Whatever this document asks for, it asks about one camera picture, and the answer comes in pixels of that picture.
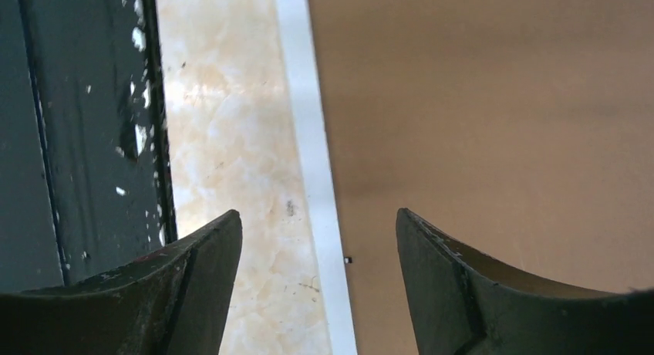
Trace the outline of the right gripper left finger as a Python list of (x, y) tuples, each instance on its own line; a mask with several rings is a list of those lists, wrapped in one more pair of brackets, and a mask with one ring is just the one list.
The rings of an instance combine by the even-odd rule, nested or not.
[(3, 354), (217, 354), (242, 250), (235, 210), (72, 286), (2, 294)]

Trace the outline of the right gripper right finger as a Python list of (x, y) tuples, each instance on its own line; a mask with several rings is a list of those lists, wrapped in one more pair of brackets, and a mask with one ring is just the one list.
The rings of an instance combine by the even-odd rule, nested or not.
[(396, 239), (421, 354), (651, 354), (653, 291), (610, 293), (537, 276), (407, 208)]

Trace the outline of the brown backing board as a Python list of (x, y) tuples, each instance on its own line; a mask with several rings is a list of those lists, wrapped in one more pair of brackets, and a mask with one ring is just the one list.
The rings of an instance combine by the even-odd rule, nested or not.
[(308, 0), (358, 351), (415, 354), (409, 208), (520, 269), (653, 284), (653, 0)]

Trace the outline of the white picture frame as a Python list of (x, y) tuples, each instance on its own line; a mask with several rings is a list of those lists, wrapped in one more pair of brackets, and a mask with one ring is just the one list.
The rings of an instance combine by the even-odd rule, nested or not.
[(308, 0), (275, 4), (329, 342), (334, 354), (356, 354)]

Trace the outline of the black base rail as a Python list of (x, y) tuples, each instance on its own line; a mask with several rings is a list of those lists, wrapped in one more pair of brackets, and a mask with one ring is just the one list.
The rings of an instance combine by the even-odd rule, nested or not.
[(1, 291), (177, 239), (156, 0), (1, 0)]

